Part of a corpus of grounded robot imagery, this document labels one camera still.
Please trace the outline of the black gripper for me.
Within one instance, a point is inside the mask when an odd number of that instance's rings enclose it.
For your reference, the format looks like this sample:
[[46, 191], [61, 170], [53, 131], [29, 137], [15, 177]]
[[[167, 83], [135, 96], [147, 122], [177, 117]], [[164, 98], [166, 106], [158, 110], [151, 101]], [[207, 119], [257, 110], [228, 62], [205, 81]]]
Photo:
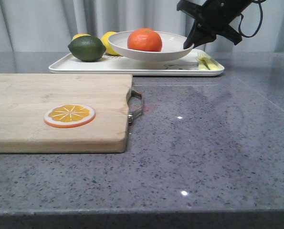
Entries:
[[183, 49], [196, 48], [216, 40], [217, 35], [230, 40], [234, 45], [242, 41], [242, 36], [230, 26], [251, 0], [207, 0], [203, 5], [181, 0], [177, 10], [194, 18], [193, 27], [183, 43]]

